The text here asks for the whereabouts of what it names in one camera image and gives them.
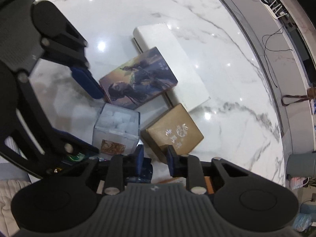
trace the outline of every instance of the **electrical wire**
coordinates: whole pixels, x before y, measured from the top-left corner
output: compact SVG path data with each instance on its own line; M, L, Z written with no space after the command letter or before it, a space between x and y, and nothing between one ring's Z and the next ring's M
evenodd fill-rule
M278 29L276 32L274 32L273 34L271 34L271 35L264 35L264 36L261 38L262 44L264 45L263 56L264 56L265 62L267 63L268 71L269 71L270 77L271 77L271 79L272 79L272 82L273 82L273 84L275 85L276 88L278 88L278 86L275 84L275 82L274 82L274 80L273 80L273 78L272 78L272 75L271 75L271 72L270 72L270 67L269 67L267 58L266 58L266 56L265 56L265 51L266 51L266 50L271 51L271 52L286 52L286 51L292 51L292 49L287 49L287 50L270 50L270 49L267 48L267 42L268 42L269 38L272 37L273 35L283 34L283 30L284 30L284 26L282 25L282 27L279 28L279 29ZM267 38L267 40L266 40L265 43L264 43L263 38L264 38L264 37L267 37L267 36L268 36L268 38Z

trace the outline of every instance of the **brown box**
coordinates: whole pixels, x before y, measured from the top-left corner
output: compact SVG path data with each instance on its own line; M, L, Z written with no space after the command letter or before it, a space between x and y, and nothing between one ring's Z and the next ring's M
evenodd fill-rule
M188 154L204 138L182 104L152 122L141 136L163 163L167 163L164 153L167 145L172 145L179 155Z

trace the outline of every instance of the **plastic bag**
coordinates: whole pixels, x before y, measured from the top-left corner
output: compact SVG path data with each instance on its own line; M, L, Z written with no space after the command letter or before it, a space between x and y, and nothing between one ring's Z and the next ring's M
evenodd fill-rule
M312 225L312 216L309 214L299 213L294 220L293 228L298 232L303 232Z
M304 187L306 184L308 184L309 178L307 177L293 177L290 180L290 189L295 190L301 187Z

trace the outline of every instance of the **striped cloth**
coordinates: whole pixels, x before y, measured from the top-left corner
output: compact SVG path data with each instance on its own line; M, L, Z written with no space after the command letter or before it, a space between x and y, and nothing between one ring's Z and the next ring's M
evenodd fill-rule
M19 180L0 181L0 232L7 237L19 230L11 213L12 198L19 190L29 184L31 183Z

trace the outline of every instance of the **white marble tile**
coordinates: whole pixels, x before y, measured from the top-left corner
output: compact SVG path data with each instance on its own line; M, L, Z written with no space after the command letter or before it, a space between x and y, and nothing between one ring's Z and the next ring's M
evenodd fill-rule
M220 156L284 184L282 141L268 84L219 0L50 1L87 39L86 56L96 80L138 55L131 41L135 27L166 22L211 96L190 113L204 135L192 154L205 161ZM100 42L104 49L98 49ZM101 103L80 89L69 69L41 61L32 84L55 127L91 142ZM162 97L139 108L142 126L166 109ZM153 181L170 177L166 165L155 159L153 165Z

